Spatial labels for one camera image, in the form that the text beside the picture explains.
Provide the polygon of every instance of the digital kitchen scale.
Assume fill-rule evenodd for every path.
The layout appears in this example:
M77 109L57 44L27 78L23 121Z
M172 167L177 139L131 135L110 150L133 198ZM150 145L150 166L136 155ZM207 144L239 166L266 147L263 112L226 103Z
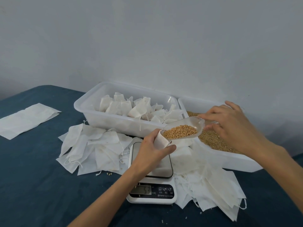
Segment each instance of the digital kitchen scale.
M136 158L141 142L131 146L129 164ZM172 204L177 200L175 181L172 177L173 170L170 156L161 160L155 170L143 178L128 194L127 200L130 203L146 204Z

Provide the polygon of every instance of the dark blue tablecloth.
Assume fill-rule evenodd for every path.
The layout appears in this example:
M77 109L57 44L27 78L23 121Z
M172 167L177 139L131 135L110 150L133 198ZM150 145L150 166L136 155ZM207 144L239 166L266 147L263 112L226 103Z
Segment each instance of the dark blue tablecloth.
M85 119L73 106L83 94L47 85L0 101L0 118L36 103L62 111L12 140L0 137L0 226L66 226L119 178L104 172L77 176L78 170L70 174L55 160L62 145L58 136ZM303 155L295 159L303 166ZM183 210L125 201L111 225L303 226L302 214L266 171L235 174L248 207L237 222L219 208L200 214L192 201Z

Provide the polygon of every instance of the clear plastic scoop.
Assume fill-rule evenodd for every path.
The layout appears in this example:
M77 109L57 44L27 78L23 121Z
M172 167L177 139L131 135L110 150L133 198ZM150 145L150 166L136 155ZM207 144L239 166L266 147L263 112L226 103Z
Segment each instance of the clear plastic scoop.
M194 127L197 130L197 133L194 135L189 135L189 136L185 136L185 137L181 137L181 138L177 138L177 139L195 138L195 137L198 137L202 133L204 124L205 124L204 119L192 116L192 117L177 120L175 122L171 122L170 124L168 124L164 127L164 129L161 131L161 134L163 134L163 132L170 130L176 126L188 125L188 126Z

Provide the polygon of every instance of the hand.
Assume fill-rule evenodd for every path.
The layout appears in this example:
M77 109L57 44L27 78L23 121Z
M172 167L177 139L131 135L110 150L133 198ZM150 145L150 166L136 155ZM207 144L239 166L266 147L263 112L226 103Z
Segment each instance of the hand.
M249 122L237 104L230 101L225 103L230 107L214 106L207 113L198 115L221 125L211 123L204 130L214 130L230 147L251 158L263 154L264 149L270 150L271 145L274 146Z
M138 173L139 181L153 171L165 156L171 154L177 148L176 145L168 146L162 150L157 150L154 147L153 142L160 130L156 129L152 131L143 139L138 155L130 167L130 169L132 168Z

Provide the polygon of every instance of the white plastic tray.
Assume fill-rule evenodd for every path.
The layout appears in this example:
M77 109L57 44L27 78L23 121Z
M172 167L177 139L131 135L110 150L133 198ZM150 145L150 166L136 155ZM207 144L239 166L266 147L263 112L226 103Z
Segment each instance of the white plastic tray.
M125 98L133 96L134 100L144 96L150 97L151 105L162 104L163 109L169 110L172 104L176 105L176 109L180 109L177 99L168 94L113 82L99 83L79 98L74 103L74 108L84 114L89 125L104 129L115 128L118 132L126 135L143 138L154 129L163 129L165 127L166 124L96 111L96 109L99 109L101 98L105 95L113 97L115 92L120 92Z
M178 102L180 108L185 111L185 118L188 117L186 110L195 113L205 113L212 106L220 106L224 104L220 102L211 102L189 97L181 97L178 99ZM255 172L262 169L262 167L255 160L252 160L245 155L213 150L208 145L205 145L203 142L201 142L198 137L195 138L195 141L203 150L216 154L215 161L218 165L222 166L222 168L245 172Z

